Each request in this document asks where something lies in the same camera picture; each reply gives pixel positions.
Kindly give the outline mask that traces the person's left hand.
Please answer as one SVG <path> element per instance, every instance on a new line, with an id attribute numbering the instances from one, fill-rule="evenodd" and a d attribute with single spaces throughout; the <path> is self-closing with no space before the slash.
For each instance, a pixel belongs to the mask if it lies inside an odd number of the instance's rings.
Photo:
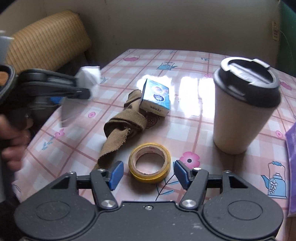
<path id="1" fill-rule="evenodd" d="M 17 130 L 13 127 L 8 119 L 1 114 L 1 140 L 8 140 L 9 145 L 1 148 L 1 157 L 4 159 L 6 166 L 13 172 L 22 168 L 22 158 L 31 140 L 29 128 L 33 125 L 31 119 L 27 119 L 27 126 L 24 130 Z"/>

